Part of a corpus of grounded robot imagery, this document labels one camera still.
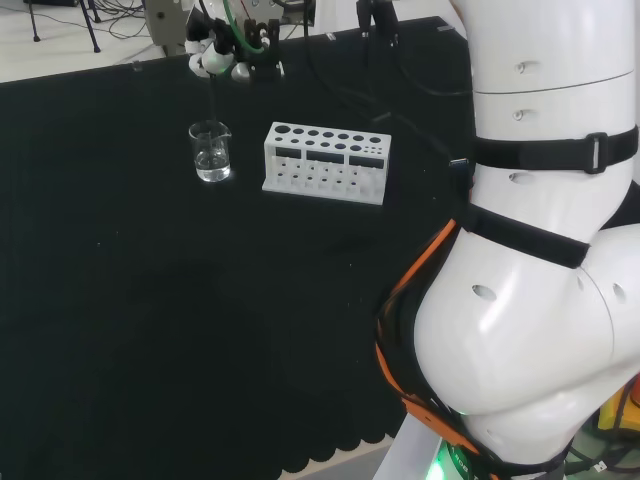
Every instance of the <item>white floor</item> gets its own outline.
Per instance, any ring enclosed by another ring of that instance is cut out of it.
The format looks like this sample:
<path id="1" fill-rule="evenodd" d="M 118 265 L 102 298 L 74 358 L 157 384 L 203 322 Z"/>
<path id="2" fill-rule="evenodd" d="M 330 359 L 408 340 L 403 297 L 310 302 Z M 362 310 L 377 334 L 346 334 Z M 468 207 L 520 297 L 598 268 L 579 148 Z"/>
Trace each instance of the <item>white floor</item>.
<path id="1" fill-rule="evenodd" d="M 140 0 L 134 0 L 134 2 L 134 5 L 140 4 Z M 398 17 L 401 20 L 441 15 L 459 30 L 463 30 L 447 0 L 430 2 L 404 0 L 397 5 Z M 36 26 L 41 41 L 35 43 L 28 12 L 28 7 L 22 0 L 0 0 L 0 83 L 164 56 L 162 49 L 154 46 L 149 37 L 140 36 L 119 40 L 100 30 L 96 31 L 96 38 L 102 51 L 94 53 L 86 28 L 58 23 L 42 16 L 36 16 Z M 34 13 L 48 15 L 64 22 L 85 25 L 79 6 L 34 5 Z M 100 17 L 103 20 L 111 18 L 103 12 L 100 12 Z M 114 26 L 114 30 L 125 35 L 133 35 L 143 24 L 143 19 L 127 18 L 119 21 Z M 101 23 L 94 27 L 106 30 L 108 25 L 109 23 Z M 356 27 L 355 0 L 318 1 L 319 33 Z M 285 38 L 292 28 L 283 26 L 282 38 Z M 149 34 L 146 27 L 140 34 Z M 298 27 L 291 38 L 300 35 L 302 35 L 302 28 Z"/>
<path id="2" fill-rule="evenodd" d="M 33 41 L 27 5 L 22 0 L 0 0 L 0 7 L 27 12 L 25 14 L 0 8 L 0 82 L 164 56 L 162 49 L 154 46 L 151 38 L 147 36 L 118 40 L 106 31 L 95 32 L 101 52 L 94 53 L 86 28 L 58 23 L 41 16 L 35 17 L 41 39 L 36 43 Z M 74 8 L 34 5 L 33 8 L 34 13 L 86 25 L 79 6 Z M 99 15 L 102 20 L 112 18 L 103 12 L 99 12 Z M 113 29 L 124 35 L 133 35 L 143 24 L 144 19 L 126 18 L 119 21 Z M 108 26 L 109 23 L 94 24 L 94 27 L 104 30 L 107 30 Z M 140 34 L 149 35 L 146 27 Z"/>

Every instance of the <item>water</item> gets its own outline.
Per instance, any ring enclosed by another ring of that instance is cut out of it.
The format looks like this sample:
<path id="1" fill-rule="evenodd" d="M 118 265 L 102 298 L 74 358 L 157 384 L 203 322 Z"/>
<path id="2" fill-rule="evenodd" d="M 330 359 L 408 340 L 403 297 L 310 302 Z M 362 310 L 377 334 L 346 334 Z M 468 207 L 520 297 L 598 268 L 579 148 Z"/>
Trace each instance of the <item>water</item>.
<path id="1" fill-rule="evenodd" d="M 205 182 L 220 182 L 231 173 L 229 157 L 222 149 L 202 151 L 196 156 L 196 172 Z"/>

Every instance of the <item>metal stand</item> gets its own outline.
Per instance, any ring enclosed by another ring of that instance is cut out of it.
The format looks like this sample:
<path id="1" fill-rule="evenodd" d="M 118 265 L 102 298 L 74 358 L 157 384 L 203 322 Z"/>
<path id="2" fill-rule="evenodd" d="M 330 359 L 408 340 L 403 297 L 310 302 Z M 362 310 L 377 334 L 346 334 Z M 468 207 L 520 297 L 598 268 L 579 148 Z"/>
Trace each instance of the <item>metal stand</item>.
<path id="1" fill-rule="evenodd" d="M 87 13 L 87 7 L 84 5 L 84 0 L 80 0 L 80 7 L 82 7 L 82 14 L 84 15 L 84 19 L 87 22 L 87 28 L 89 29 L 89 35 L 91 35 L 91 41 L 93 42 L 93 51 L 95 53 L 100 53 L 100 47 L 98 47 L 98 42 L 96 41 L 96 36 L 93 33 L 93 28 L 91 27 L 91 20 L 89 19 L 89 14 Z"/>
<path id="2" fill-rule="evenodd" d="M 31 4 L 31 0 L 29 0 L 29 13 L 31 14 L 31 25 L 33 25 L 33 41 L 39 42 L 40 37 L 38 36 L 38 32 L 36 30 L 36 19 L 33 16 L 33 5 Z"/>
<path id="3" fill-rule="evenodd" d="M 89 8 L 91 10 L 93 10 L 93 18 L 95 20 L 96 23 L 100 23 L 102 22 L 102 20 L 100 20 L 100 17 L 98 16 L 98 10 L 96 9 L 96 2 L 95 0 L 87 0 L 89 2 Z"/>

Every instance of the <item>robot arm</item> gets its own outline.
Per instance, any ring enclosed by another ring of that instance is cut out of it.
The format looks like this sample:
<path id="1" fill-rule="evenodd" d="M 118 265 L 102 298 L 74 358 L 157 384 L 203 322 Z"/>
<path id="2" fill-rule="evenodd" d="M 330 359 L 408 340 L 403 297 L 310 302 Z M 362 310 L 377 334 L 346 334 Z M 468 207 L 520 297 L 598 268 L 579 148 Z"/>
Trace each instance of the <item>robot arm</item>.
<path id="1" fill-rule="evenodd" d="M 247 18 L 241 29 L 241 16 L 229 19 L 232 7 L 230 0 L 193 5 L 186 26 L 189 68 L 203 78 L 231 70 L 232 78 L 245 83 L 280 78 L 279 21 L 267 24 Z"/>
<path id="2" fill-rule="evenodd" d="M 414 323 L 396 327 L 413 333 L 405 347 L 426 380 L 426 413 L 415 408 L 420 389 L 410 389 L 400 363 L 390 381 L 404 380 L 408 410 L 431 428 L 438 419 L 427 389 L 446 406 L 441 411 L 460 413 L 473 445 L 447 432 L 450 424 L 437 425 L 445 439 L 482 447 L 485 458 L 488 450 L 509 464 L 503 471 L 535 476 L 551 460 L 561 467 L 583 423 L 640 371 L 640 226 L 600 231 L 634 172 L 635 4 L 454 3 L 469 40 L 477 143 L 487 147 L 475 159 L 473 207 L 516 237 L 535 230 L 588 254 L 561 265 L 517 248 L 526 242 L 463 225 L 448 237 L 451 250 Z M 595 32 L 607 33 L 596 39 Z M 631 148 L 613 154 L 609 147 L 623 137 Z M 573 147 L 560 151 L 567 145 L 584 145 L 573 159 L 584 168 L 568 166 Z M 501 163 L 505 148 L 519 152 L 512 163 Z M 397 352 L 387 350 L 381 356 L 391 366 Z"/>

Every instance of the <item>black tablecloth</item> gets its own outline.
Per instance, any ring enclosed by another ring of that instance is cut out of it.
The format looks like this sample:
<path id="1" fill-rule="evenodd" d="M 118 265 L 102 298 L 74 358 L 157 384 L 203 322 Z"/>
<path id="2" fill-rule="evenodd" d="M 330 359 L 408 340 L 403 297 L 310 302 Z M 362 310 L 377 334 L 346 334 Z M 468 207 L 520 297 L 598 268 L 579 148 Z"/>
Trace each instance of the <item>black tablecloth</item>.
<path id="1" fill-rule="evenodd" d="M 441 25 L 402 25 L 405 63 L 464 88 L 466 42 Z M 365 89 L 357 32 L 313 43 L 325 77 Z M 377 51 L 379 98 L 467 155 L 470 99 L 418 93 Z M 272 480 L 396 433 L 372 313 L 448 218 L 446 161 L 342 108 L 301 40 L 283 61 L 282 84 L 220 82 L 219 185 L 191 161 L 208 85 L 184 57 L 0 85 L 3 479 Z M 273 121 L 393 135 L 384 207 L 263 193 Z"/>

